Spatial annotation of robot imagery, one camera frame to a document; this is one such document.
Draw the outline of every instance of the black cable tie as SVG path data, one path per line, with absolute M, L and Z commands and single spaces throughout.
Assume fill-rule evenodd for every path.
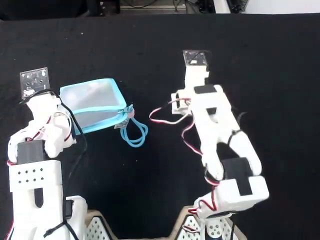
M 233 136 L 237 135 L 237 134 L 240 133 L 240 132 L 242 132 L 241 129 L 239 129 L 239 130 L 232 130 L 231 135 L 230 135 L 230 137 L 229 137 L 229 139 L 228 139 L 228 143 L 227 143 L 227 145 L 228 145 L 229 148 L 230 148 L 230 142 L 231 142 L 231 139 L 233 138 Z
M 45 232 L 45 234 L 43 235 L 43 238 L 51 235 L 55 230 L 61 228 L 63 225 L 66 225 L 66 224 L 67 224 L 67 220 L 64 220 L 63 222 L 59 223 L 57 226 L 48 229 L 48 230 Z

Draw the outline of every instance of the perforated plastic part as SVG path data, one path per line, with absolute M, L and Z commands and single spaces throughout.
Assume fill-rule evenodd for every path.
M 206 231 L 209 237 L 213 239 L 220 238 L 229 240 L 231 237 L 231 228 L 226 219 L 208 219 L 206 221 Z M 233 234 L 233 240 L 238 240 L 236 234 Z
M 9 167 L 10 191 L 39 189 L 62 184 L 61 163 L 39 161 Z
M 110 240 L 107 230 L 99 217 L 93 217 L 86 228 L 87 240 Z
M 184 223 L 182 225 L 193 228 L 197 231 L 200 231 L 200 226 L 196 221 L 194 216 L 187 216 Z M 200 233 L 190 233 L 185 231 L 184 229 L 180 229 L 180 232 L 176 238 L 176 240 L 200 240 Z

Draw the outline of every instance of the black cable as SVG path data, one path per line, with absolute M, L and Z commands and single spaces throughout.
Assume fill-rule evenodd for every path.
M 206 53 L 210 53 L 210 51 L 207 51 L 207 50 L 198 51 L 198 52 L 188 61 L 188 64 L 191 64 L 191 62 L 192 62 L 199 54 L 206 54 Z
M 58 224 L 56 227 L 54 228 L 51 228 L 49 230 L 47 230 L 47 232 L 44 234 L 44 238 L 50 234 L 52 234 L 56 229 L 60 228 L 61 226 L 65 225 L 70 233 L 72 234 L 72 236 L 74 237 L 75 240 L 79 240 L 75 231 L 72 229 L 72 227 L 67 223 L 67 220 L 66 220 L 66 197 L 67 197 L 67 193 L 68 193 L 68 187 L 69 187 L 69 183 L 70 183 L 70 179 L 72 177 L 72 174 L 74 173 L 74 171 L 76 170 L 77 166 L 79 165 L 80 161 L 83 159 L 83 156 L 86 154 L 87 152 L 87 148 L 88 148 L 88 142 L 87 142 L 87 139 L 86 139 L 86 136 L 84 134 L 84 132 L 82 131 L 75 115 L 73 114 L 73 112 L 71 111 L 71 109 L 65 105 L 61 99 L 61 97 L 59 96 L 59 94 L 57 94 L 53 89 L 44 89 L 44 90 L 40 90 L 40 91 L 37 91 L 35 92 L 34 94 L 26 97 L 24 100 L 22 100 L 19 104 L 26 104 L 30 99 L 32 99 L 33 97 L 35 96 L 38 96 L 38 95 L 41 95 L 41 94 L 44 94 L 44 93 L 51 93 L 51 94 L 54 94 L 56 98 L 58 98 L 60 101 L 61 101 L 61 106 L 63 106 L 70 114 L 74 124 L 76 125 L 77 129 L 79 130 L 82 138 L 83 138 L 83 143 L 84 143 L 84 147 L 83 147 L 83 150 L 82 150 L 82 153 L 78 156 L 77 160 L 75 161 L 75 163 L 73 164 L 70 172 L 69 172 L 69 175 L 68 175 L 68 178 L 65 182 L 64 187 L 62 188 L 62 192 L 63 192 L 63 201 L 62 201 L 62 219 L 63 219 L 63 222 Z
M 230 137 L 229 137 L 229 139 L 228 139 L 228 143 L 227 143 L 227 145 L 228 145 L 229 147 L 230 147 L 231 139 L 233 138 L 233 136 L 237 135 L 237 134 L 240 133 L 240 132 L 242 132 L 241 129 L 239 129 L 239 130 L 232 130 L 232 131 L 231 131 L 231 135 L 230 135 Z
M 123 0 L 123 1 L 124 1 L 128 6 L 134 8 L 134 9 L 143 9 L 143 8 L 145 8 L 145 7 L 148 7 L 148 6 L 152 5 L 152 4 L 155 4 L 158 0 L 153 0 L 152 2 L 150 2 L 150 3 L 146 4 L 146 5 L 143 5 L 143 6 L 134 6 L 134 5 L 132 5 L 131 3 L 129 3 L 127 0 Z
M 234 233 L 235 233 L 235 221 L 232 221 L 231 233 L 230 233 L 230 240 L 234 240 Z
M 191 2 L 191 1 L 189 1 L 189 0 L 186 0 L 186 2 L 190 5 L 192 11 L 196 14 L 197 11 L 195 10 L 195 8 L 194 8 L 193 6 L 196 6 L 197 4 L 194 3 L 194 2 Z
M 185 14 L 188 14 L 187 0 L 184 0 Z
M 241 118 L 242 118 L 245 114 L 247 114 L 247 113 L 248 113 L 248 112 L 243 111 L 243 112 L 241 112 L 241 113 L 238 115 L 238 117 L 236 118 L 236 122 L 238 123 L 239 127 L 240 127 L 240 120 L 241 120 Z
M 174 11 L 179 12 L 179 11 L 178 11 L 178 6 L 179 6 L 179 4 L 182 2 L 182 0 L 180 0 L 177 4 L 175 4 L 175 1 L 176 1 L 176 0 L 172 0 L 172 4 L 173 4 L 173 6 L 174 6 Z

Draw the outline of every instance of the red and white wire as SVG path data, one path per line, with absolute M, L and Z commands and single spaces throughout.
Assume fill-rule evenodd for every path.
M 209 178 L 207 178 L 206 176 L 204 176 L 204 179 L 206 180 L 207 183 L 209 183 L 212 186 L 219 186 L 219 182 L 218 181 L 212 181 Z
M 207 201 L 200 199 L 198 202 L 198 207 L 188 208 L 188 212 L 191 214 L 194 214 L 194 215 L 198 215 L 197 210 L 201 209 L 200 203 L 204 203 L 211 211 L 216 212 L 218 208 L 217 208 L 217 205 L 215 202 L 215 188 L 216 188 L 216 186 L 213 186 L 212 191 L 211 191 L 212 206 Z
M 10 236 L 12 235 L 12 232 L 14 231 L 14 221 L 12 221 L 11 223 L 11 227 L 9 232 L 7 233 L 7 235 L 5 236 L 4 240 L 8 240 L 10 238 Z
M 185 231 L 188 232 L 188 233 L 191 233 L 191 234 L 200 233 L 199 230 L 196 230 L 196 229 L 194 229 L 193 227 L 186 226 L 186 225 L 182 225 L 182 229 L 185 230 Z
M 66 114 L 65 112 L 63 112 L 63 111 L 56 111 L 56 112 L 52 115 L 52 117 L 58 117 L 58 116 L 55 116 L 55 114 L 64 115 L 64 116 L 67 118 L 67 120 L 68 120 L 69 130 L 68 130 L 68 134 L 67 134 L 66 137 L 64 138 L 64 141 L 67 141 L 68 138 L 71 136 L 71 131 L 72 131 L 72 120 L 71 120 L 71 117 L 70 117 L 68 114 Z
M 192 120 L 192 123 L 191 123 L 189 126 L 187 126 L 185 129 L 182 130 L 181 138 L 182 138 L 183 142 L 185 143 L 185 145 L 187 145 L 187 146 L 188 146 L 192 151 L 194 151 L 196 154 L 202 156 L 202 152 L 201 152 L 200 150 L 198 150 L 195 146 L 191 145 L 189 142 L 187 142 L 187 141 L 185 140 L 185 133 L 186 133 L 187 131 L 189 131 L 190 129 L 192 129 L 192 128 L 194 127 L 194 125 L 195 125 L 195 120 L 193 119 L 193 120 Z
M 184 101 L 190 101 L 190 98 L 177 98 L 177 99 L 175 99 L 175 100 L 169 101 L 169 102 L 167 103 L 167 105 L 170 105 L 170 104 L 172 104 L 172 103 L 174 103 L 174 102 L 178 102 L 178 101 L 182 101 L 182 100 L 184 100 Z M 152 121 L 152 122 L 154 122 L 154 123 L 157 123 L 157 124 L 176 125 L 176 124 L 180 123 L 181 121 L 183 121 L 186 117 L 189 116 L 189 113 L 186 113 L 186 114 L 183 115 L 181 118 L 179 118 L 177 121 L 168 121 L 168 120 L 163 120 L 163 119 L 151 118 L 154 113 L 158 112 L 159 110 L 161 110 L 161 109 L 163 109 L 163 108 L 164 108 L 163 106 L 162 106 L 162 107 L 158 107 L 158 108 L 154 109 L 152 112 L 150 112 L 150 114 L 149 114 L 149 119 L 150 119 L 150 121 Z

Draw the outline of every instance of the black surface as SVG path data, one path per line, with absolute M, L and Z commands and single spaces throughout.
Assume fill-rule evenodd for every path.
M 215 93 L 217 90 L 215 89 L 213 84 L 206 84 L 203 86 L 195 86 L 194 92 L 196 94 L 208 94 L 208 93 Z
M 48 160 L 44 140 L 33 140 L 18 143 L 17 164 L 30 164 Z
M 224 179 L 235 179 L 240 196 L 252 195 L 249 177 L 253 176 L 248 159 L 236 157 L 221 161 Z
M 27 20 L 76 17 L 83 2 L 84 0 L 0 0 L 0 19 Z
M 212 52 L 209 82 L 221 84 L 232 105 L 248 112 L 241 127 L 260 156 L 270 191 L 267 201 L 239 214 L 240 229 L 250 240 L 316 239 L 319 22 L 317 14 L 203 14 L 0 23 L 0 237 L 13 215 L 5 164 L 9 136 L 30 118 L 18 105 L 19 73 L 45 66 L 56 90 L 115 78 L 136 118 L 149 126 L 138 149 L 112 128 L 87 134 L 88 157 L 70 194 L 100 210 L 119 238 L 167 236 L 181 208 L 210 187 L 200 157 L 180 138 L 190 119 L 169 126 L 149 122 L 148 114 L 184 86 L 182 50 L 198 49 Z M 169 108 L 160 114 L 177 117 Z M 197 142 L 194 131 L 186 137 Z M 77 146 L 59 156 L 64 176 Z

